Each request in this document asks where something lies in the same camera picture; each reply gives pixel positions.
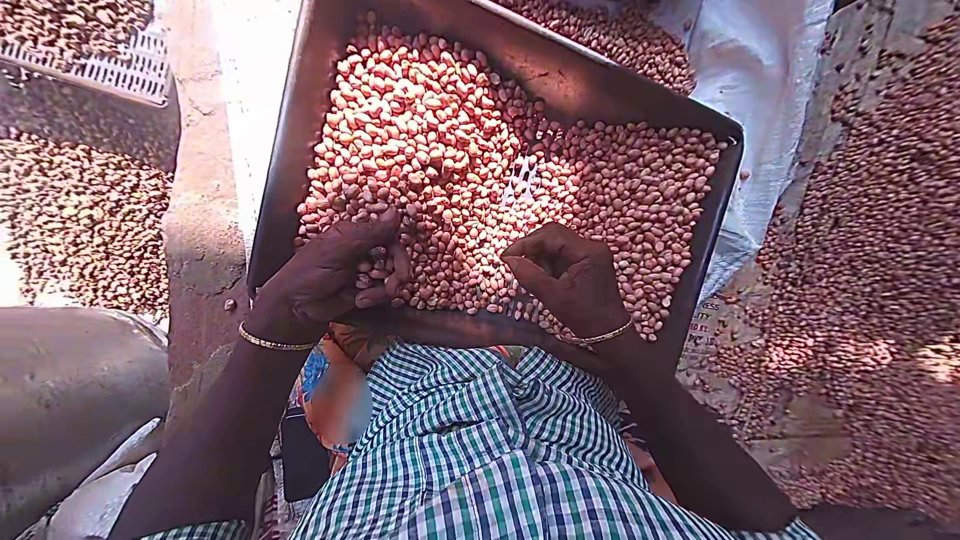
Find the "hand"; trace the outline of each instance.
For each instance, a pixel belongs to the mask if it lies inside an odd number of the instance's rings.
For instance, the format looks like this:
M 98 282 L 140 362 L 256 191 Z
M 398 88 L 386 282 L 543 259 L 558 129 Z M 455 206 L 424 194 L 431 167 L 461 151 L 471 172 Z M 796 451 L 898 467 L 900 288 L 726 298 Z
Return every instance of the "hand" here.
M 516 280 L 578 337 L 614 331 L 630 321 L 607 244 L 547 223 L 514 242 L 500 259 Z
M 410 257 L 396 236 L 399 224 L 394 209 L 370 223 L 333 224 L 263 285 L 244 328 L 278 343 L 312 343 L 324 336 L 331 320 L 354 307 L 389 302 L 410 279 Z M 394 273 L 384 284 L 361 291 L 355 286 L 357 264 L 377 246 L 394 259 Z

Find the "metal tray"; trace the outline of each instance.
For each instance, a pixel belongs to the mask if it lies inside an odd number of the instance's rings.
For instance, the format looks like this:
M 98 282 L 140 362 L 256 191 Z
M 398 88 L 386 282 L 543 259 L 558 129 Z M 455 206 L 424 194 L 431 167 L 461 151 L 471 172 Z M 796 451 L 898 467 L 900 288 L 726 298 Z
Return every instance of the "metal tray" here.
M 647 345 L 650 355 L 676 362 L 735 184 L 743 154 L 743 130 L 715 110 L 487 0 L 303 0 L 253 241 L 247 278 L 251 298 L 255 298 L 257 287 L 294 254 L 293 238 L 300 226 L 297 205 L 307 193 L 306 170 L 313 162 L 313 146 L 321 137 L 329 108 L 336 61 L 346 55 L 357 16 L 369 10 L 377 13 L 379 21 L 406 33 L 426 31 L 484 51 L 497 71 L 510 74 L 528 93 L 543 98 L 547 115 L 562 123 L 580 119 L 608 124 L 646 121 L 653 127 L 699 128 L 729 142 L 710 179 L 712 191 L 701 203 L 704 212 L 690 246 L 693 262 L 677 284 L 670 316 L 657 334 L 658 341 Z M 386 324 L 392 317 L 387 311 L 416 311 L 385 309 L 364 319 Z M 443 321 L 454 316 L 470 317 L 450 312 L 433 312 L 430 316 L 434 315 Z M 503 315 L 486 311 L 473 317 L 491 317 L 507 324 Z M 545 335 L 532 323 L 524 325 L 522 320 L 510 319 L 509 324 L 533 327 L 525 331 Z

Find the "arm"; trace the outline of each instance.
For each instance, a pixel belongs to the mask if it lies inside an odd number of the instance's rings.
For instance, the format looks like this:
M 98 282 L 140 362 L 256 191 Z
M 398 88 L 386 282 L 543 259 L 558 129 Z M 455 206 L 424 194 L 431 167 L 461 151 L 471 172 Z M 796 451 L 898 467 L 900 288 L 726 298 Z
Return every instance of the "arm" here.
M 514 276 L 576 335 L 591 337 L 630 321 L 616 287 L 610 250 L 547 224 L 502 255 Z M 594 345 L 596 355 L 563 354 L 578 365 L 594 360 L 649 437 L 650 451 L 680 504 L 718 525 L 774 531 L 797 510 L 764 471 L 697 403 L 663 363 L 636 361 L 646 342 L 633 331 Z
M 244 328 L 275 343 L 316 343 L 333 318 L 393 298 L 410 271 L 396 243 L 398 223 L 388 211 L 369 224 L 337 223 L 311 240 L 263 286 Z M 383 286 L 357 290 L 357 263 L 381 245 L 394 257 L 394 274 Z M 256 487 L 308 353 L 238 339 L 197 412 L 172 433 L 127 499 L 110 538 L 217 521 L 252 523 Z
M 647 435 L 650 454 L 677 501 L 724 528 L 785 528 L 797 509 L 672 373 L 637 361 L 645 343 L 627 332 L 594 349 L 622 366 L 608 384 Z

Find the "mobile phone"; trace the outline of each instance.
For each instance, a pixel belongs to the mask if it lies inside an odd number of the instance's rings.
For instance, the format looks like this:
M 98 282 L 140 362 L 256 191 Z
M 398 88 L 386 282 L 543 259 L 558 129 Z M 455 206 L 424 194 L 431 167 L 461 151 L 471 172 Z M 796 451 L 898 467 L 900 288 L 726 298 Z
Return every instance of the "mobile phone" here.
M 330 479 L 330 453 L 306 423 L 303 407 L 287 409 L 280 422 L 283 498 L 287 503 L 309 499 Z

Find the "white plastic crate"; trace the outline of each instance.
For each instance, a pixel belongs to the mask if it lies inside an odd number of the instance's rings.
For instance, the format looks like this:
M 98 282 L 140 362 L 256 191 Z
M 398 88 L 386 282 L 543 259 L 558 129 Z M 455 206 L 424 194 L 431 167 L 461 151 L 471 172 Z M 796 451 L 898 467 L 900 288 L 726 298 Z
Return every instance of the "white plastic crate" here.
M 0 43 L 0 61 L 137 102 L 166 106 L 170 81 L 166 34 L 156 28 L 134 31 L 120 53 L 126 61 L 94 55 L 68 65 L 52 54 L 31 52 L 14 42 Z

